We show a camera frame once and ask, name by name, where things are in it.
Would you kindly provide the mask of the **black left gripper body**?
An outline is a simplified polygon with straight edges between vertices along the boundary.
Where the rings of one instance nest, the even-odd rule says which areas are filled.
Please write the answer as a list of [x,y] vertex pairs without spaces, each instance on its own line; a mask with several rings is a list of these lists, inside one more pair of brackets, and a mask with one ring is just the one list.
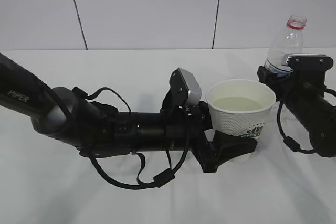
[[160,112],[167,125],[173,124],[172,130],[165,130],[165,136],[172,141],[172,144],[168,144],[166,152],[174,150],[178,141],[182,142],[182,156],[172,168],[172,173],[175,174],[182,167],[188,152],[192,152],[203,172],[217,172],[218,155],[215,152],[215,145],[205,134],[206,130],[212,128],[207,103],[199,102],[196,106],[163,106]]

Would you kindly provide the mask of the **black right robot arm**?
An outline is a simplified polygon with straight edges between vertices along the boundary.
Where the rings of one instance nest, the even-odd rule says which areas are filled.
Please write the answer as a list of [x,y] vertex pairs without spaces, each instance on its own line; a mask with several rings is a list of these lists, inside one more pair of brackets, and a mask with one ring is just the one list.
[[[335,96],[325,83],[327,68],[296,69],[291,74],[278,77],[265,67],[258,67],[259,81],[272,89],[280,102],[277,125],[285,145],[293,152],[335,157],[335,106],[325,100],[324,94]],[[312,149],[301,148],[288,136],[281,123],[281,111],[286,107],[308,131]]]

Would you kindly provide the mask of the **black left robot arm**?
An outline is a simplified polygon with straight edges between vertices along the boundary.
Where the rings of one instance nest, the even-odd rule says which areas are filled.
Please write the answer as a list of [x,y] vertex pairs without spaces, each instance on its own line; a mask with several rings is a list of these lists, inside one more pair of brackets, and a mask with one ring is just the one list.
[[252,153],[257,141],[215,131],[195,77],[178,68],[156,113],[120,112],[75,87],[50,88],[33,73],[1,55],[1,106],[30,118],[39,134],[75,147],[96,159],[139,152],[192,152],[202,170],[214,173],[236,157]]

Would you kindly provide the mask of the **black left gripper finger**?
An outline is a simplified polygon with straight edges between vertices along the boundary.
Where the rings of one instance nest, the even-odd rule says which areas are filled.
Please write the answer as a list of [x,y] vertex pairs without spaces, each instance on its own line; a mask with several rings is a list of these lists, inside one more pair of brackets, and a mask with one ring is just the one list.
[[255,151],[257,140],[251,137],[240,137],[215,131],[213,140],[209,143],[214,156],[214,168],[234,158],[250,154]]

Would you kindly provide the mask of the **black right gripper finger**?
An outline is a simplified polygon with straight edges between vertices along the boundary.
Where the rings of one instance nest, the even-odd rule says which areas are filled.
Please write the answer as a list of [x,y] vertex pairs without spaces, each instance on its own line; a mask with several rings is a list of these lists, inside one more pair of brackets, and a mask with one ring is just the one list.
[[276,78],[276,74],[274,72],[267,70],[264,66],[258,67],[257,76],[258,76],[259,82],[263,84],[268,84],[274,81]]

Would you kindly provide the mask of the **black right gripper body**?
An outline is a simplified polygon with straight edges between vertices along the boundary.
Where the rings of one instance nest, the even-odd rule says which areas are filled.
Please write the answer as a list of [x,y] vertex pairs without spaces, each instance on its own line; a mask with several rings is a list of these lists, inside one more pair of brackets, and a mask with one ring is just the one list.
[[267,86],[272,89],[276,98],[283,98],[292,89],[296,91],[302,87],[309,88],[311,86],[318,94],[322,94],[326,88],[325,75],[325,73],[291,73],[278,77],[276,73],[268,73]]

